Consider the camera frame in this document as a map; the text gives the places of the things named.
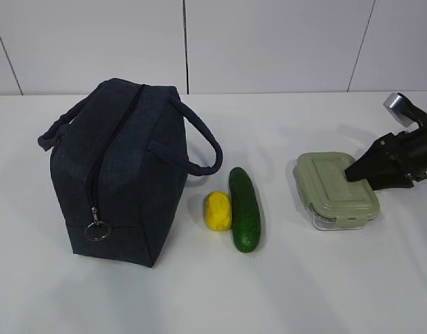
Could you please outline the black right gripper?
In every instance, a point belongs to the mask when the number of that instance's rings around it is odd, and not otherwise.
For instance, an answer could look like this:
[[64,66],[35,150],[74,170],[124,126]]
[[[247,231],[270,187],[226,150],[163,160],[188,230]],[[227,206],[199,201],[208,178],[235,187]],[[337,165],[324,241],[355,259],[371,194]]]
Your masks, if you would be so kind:
[[369,179],[373,190],[411,189],[427,179],[427,126],[375,140],[345,175],[349,182]]

